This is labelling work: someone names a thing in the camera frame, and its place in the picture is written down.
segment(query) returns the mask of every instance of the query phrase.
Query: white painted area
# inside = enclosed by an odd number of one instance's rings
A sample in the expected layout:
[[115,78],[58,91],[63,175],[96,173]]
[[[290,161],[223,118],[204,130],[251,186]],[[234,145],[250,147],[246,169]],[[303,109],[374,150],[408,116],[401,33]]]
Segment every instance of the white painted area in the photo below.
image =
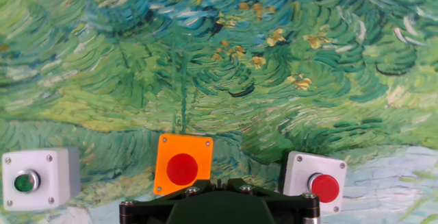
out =
[[409,147],[399,150],[394,156],[371,160],[349,170],[342,212],[323,217],[322,223],[420,223],[427,216],[438,213],[438,202],[429,199],[408,218],[400,219],[416,201],[438,189],[438,181],[430,179],[416,184],[402,182],[400,177],[417,178],[412,173],[414,171],[432,172],[437,161],[438,151]]

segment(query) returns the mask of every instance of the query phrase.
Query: green button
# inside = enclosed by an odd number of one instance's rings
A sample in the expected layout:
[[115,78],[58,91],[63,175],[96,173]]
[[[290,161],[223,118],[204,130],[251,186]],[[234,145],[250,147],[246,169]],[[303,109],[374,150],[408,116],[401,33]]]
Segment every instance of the green button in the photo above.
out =
[[36,182],[30,175],[20,175],[15,179],[14,186],[17,191],[31,192]]

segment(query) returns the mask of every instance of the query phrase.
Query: plastic enclosure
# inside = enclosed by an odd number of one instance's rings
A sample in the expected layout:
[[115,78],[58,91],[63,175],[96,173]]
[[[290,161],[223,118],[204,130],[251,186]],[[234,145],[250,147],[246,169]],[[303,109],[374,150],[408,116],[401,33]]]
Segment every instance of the plastic enclosure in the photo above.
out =
[[[81,192],[78,148],[47,148],[3,154],[3,206],[7,211],[56,208]],[[40,187],[30,193],[15,189],[19,171],[32,169]]]
[[321,202],[320,209],[322,214],[339,213],[342,208],[346,172],[347,164],[343,160],[292,151],[287,157],[283,194],[296,196],[304,192],[311,192],[308,185],[312,175],[316,173],[330,175],[339,184],[339,194],[332,202]]

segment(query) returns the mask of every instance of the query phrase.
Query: metal bolt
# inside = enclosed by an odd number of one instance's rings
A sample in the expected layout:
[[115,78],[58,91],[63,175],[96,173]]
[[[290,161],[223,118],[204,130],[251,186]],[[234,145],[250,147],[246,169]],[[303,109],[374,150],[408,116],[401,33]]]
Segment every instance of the metal bolt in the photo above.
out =
[[136,204],[138,201],[122,201],[120,204],[124,206],[132,206]]
[[195,186],[190,186],[189,188],[187,188],[187,190],[185,190],[185,193],[193,194],[193,193],[197,193],[198,191],[200,191],[199,188]]
[[307,198],[307,199],[312,199],[312,198],[315,198],[315,197],[316,197],[316,195],[313,194],[312,192],[304,192],[304,193],[302,194],[302,196],[303,196],[304,198]]
[[251,191],[253,189],[253,187],[250,185],[243,185],[243,186],[240,186],[239,189],[242,191]]

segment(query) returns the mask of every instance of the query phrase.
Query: black metal bracket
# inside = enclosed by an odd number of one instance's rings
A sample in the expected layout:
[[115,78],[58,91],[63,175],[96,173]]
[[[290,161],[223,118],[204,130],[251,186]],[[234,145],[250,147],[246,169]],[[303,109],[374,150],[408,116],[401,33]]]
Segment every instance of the black metal bracket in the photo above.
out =
[[[250,201],[245,202],[246,207],[252,208],[254,214],[260,216],[259,219],[266,216],[264,224],[319,222],[320,201],[311,193],[290,197],[251,186],[243,179],[229,179],[227,184],[221,184],[220,180],[216,184],[209,180],[197,180],[188,188],[152,201],[124,201],[119,205],[120,224],[177,224],[187,219],[190,219],[191,224],[204,223],[209,216],[217,215],[216,219],[220,219],[227,212],[240,208],[238,202],[246,201],[247,198]],[[227,222],[232,223],[233,218],[236,217],[229,216],[231,222]],[[318,222],[309,222],[309,219],[317,219]]]

